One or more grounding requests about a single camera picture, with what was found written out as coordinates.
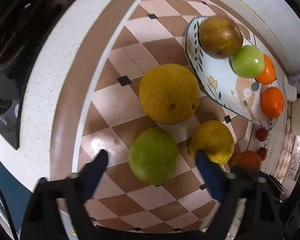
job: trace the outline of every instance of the green apple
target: green apple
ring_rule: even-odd
[[[129,165],[143,182],[161,185],[176,172],[178,147],[167,131],[153,127],[141,133],[129,151]]]
[[[263,53],[250,45],[242,46],[230,61],[232,69],[240,77],[255,78],[265,69]]]

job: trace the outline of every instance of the yellow object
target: yellow object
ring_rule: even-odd
[[[178,124],[199,106],[199,85],[193,74],[178,64],[159,65],[143,76],[139,99],[149,117],[162,124]]]
[[[218,121],[201,124],[192,136],[188,152],[195,157],[200,149],[205,150],[212,162],[226,164],[234,151],[234,141],[228,127]]]

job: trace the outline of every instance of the plate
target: plate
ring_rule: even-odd
[[[266,130],[271,130],[277,119],[268,118],[261,108],[261,96],[268,87],[277,87],[277,78],[270,85],[262,85],[254,78],[239,77],[228,59],[216,59],[199,45],[198,29],[208,17],[196,17],[186,30],[185,52],[197,80],[207,95],[217,104],[246,118]],[[243,38],[243,45],[252,45]]]

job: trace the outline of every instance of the orange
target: orange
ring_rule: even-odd
[[[263,85],[269,85],[275,80],[275,67],[272,59],[266,54],[263,54],[263,57],[265,58],[265,69],[256,77],[256,80]]]
[[[268,118],[278,118],[284,110],[284,98],[277,87],[269,87],[262,94],[262,111]]]
[[[248,175],[255,177],[261,169],[261,158],[258,153],[245,151],[239,153],[233,161],[233,166],[239,165]]]

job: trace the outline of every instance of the checkered tile pattern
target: checkered tile pattern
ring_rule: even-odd
[[[208,0],[142,0],[118,37],[93,94],[84,127],[78,170],[101,150],[109,166],[86,209],[96,224],[144,233],[185,232],[208,224],[216,202],[205,187],[187,145],[208,120],[230,129],[236,150],[248,121],[216,104],[201,91],[200,106],[187,121],[163,125],[150,119],[138,100],[144,73],[158,64],[177,63],[190,71],[184,53],[188,22],[198,15],[225,14]],[[250,31],[240,25],[250,38]],[[170,132],[179,150],[174,176],[161,186],[140,181],[128,164],[129,148],[150,127]]]
[[[279,154],[279,158],[276,162],[274,172],[273,172],[273,176],[279,182],[283,181],[283,178],[287,172],[290,163],[291,153],[292,153],[292,144],[293,144],[294,136],[291,132],[290,115],[291,115],[291,103],[288,104],[287,122],[284,128],[283,143]]]

